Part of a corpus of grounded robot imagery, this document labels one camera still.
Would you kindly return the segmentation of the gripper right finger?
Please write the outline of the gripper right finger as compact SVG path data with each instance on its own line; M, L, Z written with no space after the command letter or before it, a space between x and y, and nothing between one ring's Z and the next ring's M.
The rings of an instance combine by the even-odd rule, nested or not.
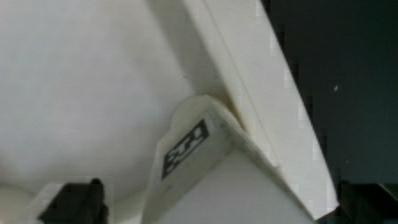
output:
M321 224L398 224L398 183L339 183L339 206Z

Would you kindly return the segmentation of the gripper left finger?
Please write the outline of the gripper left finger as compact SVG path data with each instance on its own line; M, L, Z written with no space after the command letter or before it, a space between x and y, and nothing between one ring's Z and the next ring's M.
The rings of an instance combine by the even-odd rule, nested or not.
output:
M108 224L104 185L97 178L62 186L37 220L42 224Z

